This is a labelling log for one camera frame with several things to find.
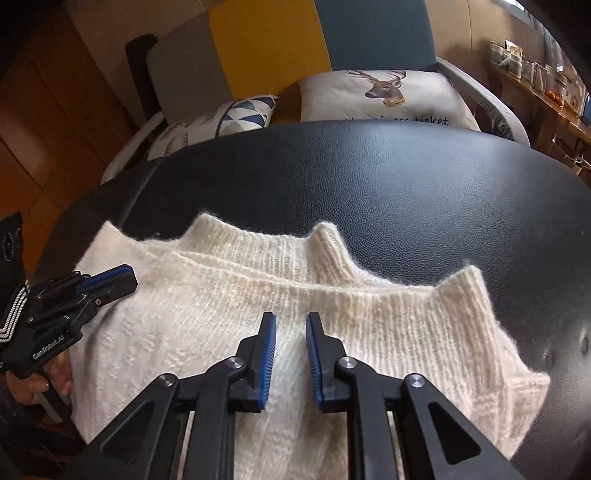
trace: white stripe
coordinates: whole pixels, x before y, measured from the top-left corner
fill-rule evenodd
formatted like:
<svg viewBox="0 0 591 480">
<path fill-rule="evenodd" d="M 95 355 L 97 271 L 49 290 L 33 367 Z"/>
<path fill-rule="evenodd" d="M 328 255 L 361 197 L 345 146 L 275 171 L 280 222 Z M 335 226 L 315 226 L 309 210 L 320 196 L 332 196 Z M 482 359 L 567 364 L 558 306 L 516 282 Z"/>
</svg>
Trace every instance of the white stripe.
<svg viewBox="0 0 591 480">
<path fill-rule="evenodd" d="M 0 329 L 0 343 L 9 342 L 17 326 L 17 321 L 21 316 L 22 309 L 27 302 L 27 289 L 23 287 L 15 298 L 4 327 Z"/>
</svg>

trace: deer print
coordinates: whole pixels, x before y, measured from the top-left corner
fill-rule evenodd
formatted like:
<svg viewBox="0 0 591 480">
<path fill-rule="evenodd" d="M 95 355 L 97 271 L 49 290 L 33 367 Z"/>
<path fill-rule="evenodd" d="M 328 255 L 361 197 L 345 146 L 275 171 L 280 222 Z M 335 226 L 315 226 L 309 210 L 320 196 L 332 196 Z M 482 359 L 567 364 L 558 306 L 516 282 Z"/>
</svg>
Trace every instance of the deer print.
<svg viewBox="0 0 591 480">
<path fill-rule="evenodd" d="M 371 90 L 365 93 L 367 98 L 383 98 L 385 106 L 403 103 L 404 97 L 399 88 L 402 86 L 402 79 L 406 78 L 404 70 L 390 70 L 388 74 L 393 78 L 387 81 L 375 79 L 361 70 L 347 70 L 347 73 L 357 78 L 364 78 L 373 85 Z"/>
</svg>

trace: white knit sweater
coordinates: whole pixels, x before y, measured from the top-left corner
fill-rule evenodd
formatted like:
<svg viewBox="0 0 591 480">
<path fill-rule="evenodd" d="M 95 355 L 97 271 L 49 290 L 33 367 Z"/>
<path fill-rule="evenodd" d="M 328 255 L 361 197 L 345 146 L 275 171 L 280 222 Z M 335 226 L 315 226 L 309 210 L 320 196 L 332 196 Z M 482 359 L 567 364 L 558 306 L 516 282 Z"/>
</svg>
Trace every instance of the white knit sweater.
<svg viewBox="0 0 591 480">
<path fill-rule="evenodd" d="M 121 263 L 137 292 L 104 307 L 72 347 L 73 418 L 87 441 L 160 373 L 188 377 L 233 355 L 265 311 L 278 319 L 271 393 L 262 414 L 237 416 L 237 479 L 347 476 L 344 414 L 320 414 L 311 393 L 308 312 L 379 373 L 424 374 L 507 457 L 544 401 L 548 376 L 521 362 L 476 267 L 404 286 L 357 267 L 330 223 L 295 238 L 209 215 L 170 242 L 138 242 L 106 223 L 78 269 Z"/>
</svg>

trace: white pillow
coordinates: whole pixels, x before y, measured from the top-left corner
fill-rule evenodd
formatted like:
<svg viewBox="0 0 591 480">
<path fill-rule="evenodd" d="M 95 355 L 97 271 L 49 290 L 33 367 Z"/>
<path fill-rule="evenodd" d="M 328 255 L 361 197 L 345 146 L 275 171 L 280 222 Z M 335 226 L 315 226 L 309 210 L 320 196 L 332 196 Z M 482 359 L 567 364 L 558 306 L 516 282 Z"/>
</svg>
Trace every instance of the white pillow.
<svg viewBox="0 0 591 480">
<path fill-rule="evenodd" d="M 148 160 L 211 138 L 268 127 L 277 99 L 275 95 L 258 95 L 235 100 L 200 116 L 189 126 L 182 122 L 170 125 L 153 143 Z"/>
<path fill-rule="evenodd" d="M 374 118 L 480 131 L 462 97 L 440 73 L 343 70 L 298 83 L 302 122 Z"/>
</svg>

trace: finger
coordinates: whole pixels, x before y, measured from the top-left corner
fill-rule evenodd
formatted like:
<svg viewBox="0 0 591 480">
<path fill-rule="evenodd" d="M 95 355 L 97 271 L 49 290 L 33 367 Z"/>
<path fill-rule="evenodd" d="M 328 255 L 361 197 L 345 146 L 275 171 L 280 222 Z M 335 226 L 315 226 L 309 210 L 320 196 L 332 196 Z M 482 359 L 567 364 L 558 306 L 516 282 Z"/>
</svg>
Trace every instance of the finger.
<svg viewBox="0 0 591 480">
<path fill-rule="evenodd" d="M 51 372 L 51 382 L 61 395 L 69 395 L 72 388 L 66 387 L 66 384 L 68 382 L 73 382 L 69 356 L 64 355 L 59 359 L 56 357 L 54 360 L 56 360 L 56 362 L 52 364 L 49 369 Z"/>
<path fill-rule="evenodd" d="M 68 380 L 61 389 L 60 395 L 67 397 L 72 393 L 72 390 L 74 390 L 74 382 L 72 380 Z"/>
<path fill-rule="evenodd" d="M 12 372 L 7 372 L 6 382 L 14 399 L 23 405 L 33 405 L 38 403 L 36 394 L 47 391 L 49 388 L 47 380 L 38 374 L 33 374 L 32 376 L 21 380 Z"/>
<path fill-rule="evenodd" d="M 34 394 L 46 392 L 49 389 L 49 383 L 46 378 L 39 374 L 32 374 L 23 380 L 27 388 Z"/>
</svg>

